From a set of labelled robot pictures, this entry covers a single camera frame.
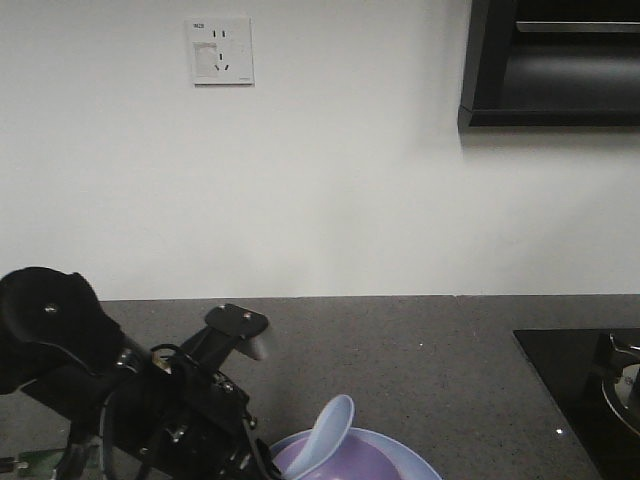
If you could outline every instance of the gray granite countertop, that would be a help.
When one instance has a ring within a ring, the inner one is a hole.
[[[145,346],[179,343],[223,300],[104,303]],[[334,395],[355,426],[405,443],[445,480],[597,480],[512,331],[640,325],[640,296],[234,299],[265,313],[279,346],[223,371],[252,397],[267,442],[309,428]],[[566,433],[558,435],[556,429]],[[0,456],[60,447],[67,423],[22,394],[0,397]]]

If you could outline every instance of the outlet faceplate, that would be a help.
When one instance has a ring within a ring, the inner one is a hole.
[[[195,85],[254,84],[251,19],[192,18],[185,28]]]

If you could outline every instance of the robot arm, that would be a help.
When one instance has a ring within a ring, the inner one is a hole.
[[[235,305],[213,309],[182,345],[147,351],[109,318],[79,274],[31,267],[0,280],[0,393],[20,389],[71,421],[53,478],[80,478],[91,442],[115,480],[112,448],[175,480],[278,480],[254,436],[249,397],[219,371],[252,354],[268,320]]]

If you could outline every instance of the stove burner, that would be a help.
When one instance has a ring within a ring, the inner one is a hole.
[[[640,328],[517,330],[605,480],[640,480]]]
[[[596,368],[604,368],[602,393],[613,413],[640,436],[640,347],[601,334],[596,347]]]

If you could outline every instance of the black stovetop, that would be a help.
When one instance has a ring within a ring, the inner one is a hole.
[[[640,329],[514,333],[602,477],[640,480],[640,437],[613,413],[592,373],[600,334],[640,345]]]

